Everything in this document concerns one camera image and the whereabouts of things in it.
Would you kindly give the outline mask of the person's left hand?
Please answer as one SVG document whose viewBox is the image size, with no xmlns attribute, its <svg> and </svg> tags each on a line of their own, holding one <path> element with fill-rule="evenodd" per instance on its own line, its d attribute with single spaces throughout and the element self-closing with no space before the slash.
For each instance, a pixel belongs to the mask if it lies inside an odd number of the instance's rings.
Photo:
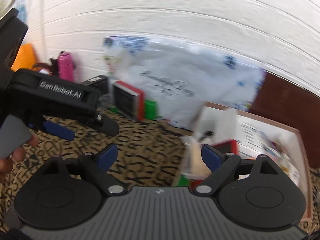
<svg viewBox="0 0 320 240">
<path fill-rule="evenodd" d="M 29 141 L 27 141 L 27 145 L 29 146 L 37 146 L 39 144 L 39 139 L 37 136 L 35 135 L 31 135 L 31 139 Z M 24 161 L 24 159 L 26 158 L 26 150 L 23 148 L 23 146 L 19 146 L 18 148 L 16 148 L 12 154 L 11 154 L 12 158 L 14 159 L 14 161 L 16 162 L 22 162 Z M 12 171 L 14 162 L 12 161 L 11 157 L 7 157 L 6 159 L 1 159 L 0 162 L 0 179 L 1 179 L 1 183 L 5 182 L 5 176 L 7 174 L 9 174 Z"/>
</svg>

